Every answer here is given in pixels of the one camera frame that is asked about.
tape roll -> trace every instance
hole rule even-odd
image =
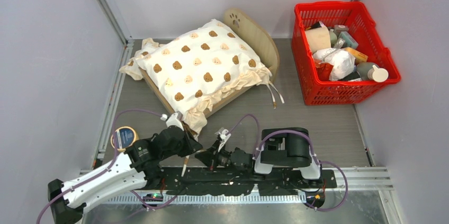
[[[134,142],[139,140],[136,131],[129,126],[123,126],[116,129],[114,134],[117,135],[117,141],[119,143],[117,148],[118,151],[125,151],[127,147],[132,146]],[[111,136],[111,146],[115,148],[114,135]]]

white bottle cap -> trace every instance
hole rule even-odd
[[[388,79],[388,71],[384,68],[378,68],[373,65],[373,68],[368,71],[368,78],[381,83]]]

gray bottle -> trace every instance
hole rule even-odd
[[[361,62],[355,67],[355,70],[362,80],[374,80],[381,83],[388,79],[388,71],[384,68],[379,68],[373,62]]]

red basket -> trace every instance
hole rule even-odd
[[[293,30],[292,50],[306,105],[360,103],[387,85],[401,81],[401,75],[383,46],[365,5],[361,2],[317,2],[295,6],[296,21]],[[385,68],[388,79],[383,83],[324,82],[318,79],[317,70],[307,43],[304,29],[322,21],[327,26],[343,24],[358,42],[357,51],[368,56],[368,61]]]

wood grain floor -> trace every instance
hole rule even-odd
[[[306,106],[290,47],[291,39],[275,39],[281,63],[275,86],[285,99],[281,104],[278,99],[277,109],[273,109],[270,93],[266,86],[255,86],[238,97],[217,113],[208,118],[208,125],[202,130],[199,142],[209,148],[215,141],[214,133],[221,127],[230,129],[247,113],[258,117],[262,129],[303,127],[309,130],[310,138],[319,159],[328,160],[341,167],[367,166],[368,160],[357,127],[352,105]],[[141,40],[134,43],[134,50],[139,50]],[[166,112],[161,102],[147,86],[144,80],[134,81],[127,76],[117,107],[117,112],[125,109],[149,109]],[[157,117],[144,113],[126,113],[118,119],[118,126],[131,126],[140,138],[151,137],[166,128],[165,123]],[[251,152],[256,137],[256,125],[251,118],[246,118],[233,132],[227,150],[239,147]],[[113,156],[109,145],[105,160]],[[182,165],[183,159],[173,156],[161,162],[164,166]],[[201,165],[195,158],[190,158],[190,166]]]

